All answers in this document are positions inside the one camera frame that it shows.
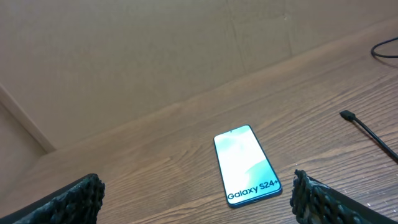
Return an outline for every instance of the wall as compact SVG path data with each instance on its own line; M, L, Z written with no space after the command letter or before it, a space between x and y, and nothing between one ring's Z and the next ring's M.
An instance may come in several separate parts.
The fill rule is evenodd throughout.
M397 8L396 0L5 0L0 84L51 151L390 18Z
M44 150L0 104L0 198Z

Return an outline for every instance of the phone screen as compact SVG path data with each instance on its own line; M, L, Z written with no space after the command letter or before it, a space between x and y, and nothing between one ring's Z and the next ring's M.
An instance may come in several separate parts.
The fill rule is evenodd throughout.
M214 142L230 206L282 193L282 185L250 126L217 135Z

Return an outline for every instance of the wooden table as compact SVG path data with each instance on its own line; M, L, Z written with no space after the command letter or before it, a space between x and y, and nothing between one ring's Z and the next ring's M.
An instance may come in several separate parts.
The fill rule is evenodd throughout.
M106 183L98 223L296 223L295 169L398 220L398 166L357 126L351 110L398 152L398 60L370 48L398 35L398 19L323 45L40 159L0 215L90 172ZM398 52L398 44L381 48ZM284 188L227 206L213 137L250 124Z

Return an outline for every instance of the brown table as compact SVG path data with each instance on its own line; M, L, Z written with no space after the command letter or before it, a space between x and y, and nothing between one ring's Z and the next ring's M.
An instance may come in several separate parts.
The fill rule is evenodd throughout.
M398 152L398 60L370 48L398 19L323 45L42 157L0 205L6 215L90 172L106 183L98 223L295 223L293 172L398 220L398 166L338 112L351 110ZM382 47L398 52L398 44ZM250 124L284 193L227 206L213 137Z

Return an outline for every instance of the cable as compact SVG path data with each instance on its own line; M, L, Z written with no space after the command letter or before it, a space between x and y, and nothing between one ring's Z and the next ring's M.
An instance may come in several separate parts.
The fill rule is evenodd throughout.
M398 163L398 155L393 150L391 150L390 147L388 147L386 143L384 143L376 134L374 134L364 123L362 123L362 121L360 121L357 117L355 117L354 113L345 110L340 112L340 115L342 118L344 118L347 121L357 122L363 129L365 129L365 131L367 131L374 138L374 140L377 141L377 143L379 143L383 151L388 156L390 156L391 159L393 159L396 163Z
M395 40L398 40L398 37L393 38L393 39L391 39L391 40L386 40L386 41L384 41L384 42L378 43L378 44L376 44L375 46L373 46L372 49L371 49L371 54L372 54L372 56L373 56L373 57L375 57L375 56L377 56L377 57L384 57L384 58L398 58L398 55L382 55L382 54L376 53L376 52L374 51L374 50L375 50L376 48L378 48L379 46L381 46L381 45L383 45L383 44L386 44L386 43L389 43L389 42L393 42L393 41L395 41Z

